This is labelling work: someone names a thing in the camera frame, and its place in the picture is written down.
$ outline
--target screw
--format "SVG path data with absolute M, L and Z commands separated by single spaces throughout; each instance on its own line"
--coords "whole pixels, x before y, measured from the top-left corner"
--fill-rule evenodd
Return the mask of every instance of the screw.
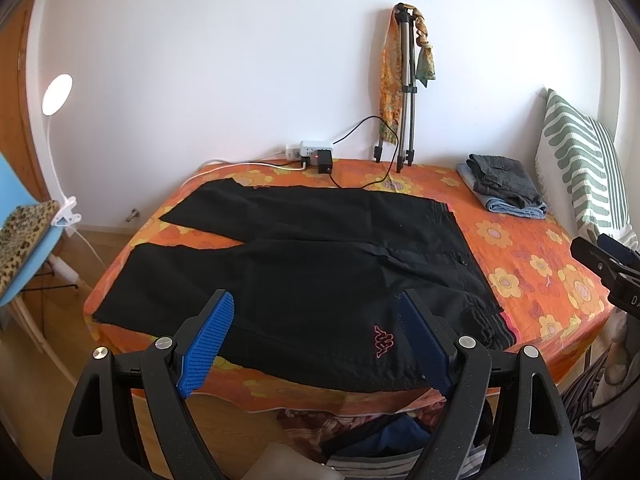
M 464 348 L 473 348 L 476 346 L 476 340 L 469 335 L 463 335 L 458 339 L 458 343 L 460 343 L 460 346 Z
M 94 350 L 94 359 L 102 359 L 103 357 L 107 357 L 108 353 L 109 349 L 105 348 L 104 346 L 98 346 L 98 348 Z
M 160 339 L 156 340 L 156 348 L 158 348 L 159 350 L 165 350 L 172 344 L 174 344 L 174 340 L 172 340 L 170 337 L 161 337 Z
M 524 353 L 527 357 L 531 357 L 533 359 L 535 359 L 540 355 L 540 352 L 538 352 L 538 349 L 535 346 L 531 346 L 531 345 L 527 345 L 524 347 Z

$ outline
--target tripod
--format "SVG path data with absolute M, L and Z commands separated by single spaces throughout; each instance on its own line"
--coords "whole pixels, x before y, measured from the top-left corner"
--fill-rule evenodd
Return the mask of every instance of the tripod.
M 402 112 L 398 132 L 396 173 L 400 173 L 405 164 L 411 166 L 414 162 L 415 95 L 418 93 L 418 87 L 415 85 L 414 14 L 415 11 L 411 13 L 403 4 L 396 5 L 394 17 L 400 29 L 400 50 L 402 55 Z M 405 148 L 407 123 L 409 123 L 408 149 Z M 374 148 L 373 156 L 376 162 L 380 162 L 382 157 L 383 140 L 380 137 L 378 145 Z

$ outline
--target leopard print bag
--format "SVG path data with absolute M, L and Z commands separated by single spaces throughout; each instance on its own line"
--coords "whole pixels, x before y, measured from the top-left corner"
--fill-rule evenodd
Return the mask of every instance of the leopard print bag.
M 19 205 L 0 229 L 0 298 L 38 245 L 60 210 L 56 200 Z

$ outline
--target bed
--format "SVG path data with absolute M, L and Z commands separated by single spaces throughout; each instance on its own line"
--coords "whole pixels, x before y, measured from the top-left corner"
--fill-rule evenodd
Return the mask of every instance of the bed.
M 386 166 L 365 160 L 338 160 L 334 179 L 357 187 L 382 179 Z M 219 249 L 240 242 L 216 234 L 175 226 L 159 218 L 202 183 L 233 178 L 244 186 L 335 187 L 315 168 L 286 171 L 265 166 L 203 168 L 155 212 L 116 257 L 84 304 L 85 321 L 94 339 L 115 352 L 145 349 L 152 336 L 101 324 L 92 314 L 118 277 L 132 249 L 150 242 L 163 246 Z M 516 351 L 537 346 L 559 382 L 594 341 L 612 306 L 596 276 L 572 259 L 570 238 L 552 216 L 545 220 L 492 214 L 479 205 L 455 170 L 414 164 L 370 190 L 433 198 L 449 205 L 516 336 Z M 435 390 L 353 393 L 292 383 L 217 357 L 199 390 L 229 400 L 248 412 L 278 408 L 321 410 L 356 416 L 423 408 L 442 400 Z

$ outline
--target kappa logo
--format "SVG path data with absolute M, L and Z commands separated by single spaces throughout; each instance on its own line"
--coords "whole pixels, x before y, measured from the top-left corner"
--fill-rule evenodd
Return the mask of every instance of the kappa logo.
M 378 325 L 374 325 L 373 330 L 376 333 L 374 341 L 376 343 L 376 349 L 378 350 L 376 357 L 380 359 L 394 345 L 394 335 L 385 332 Z

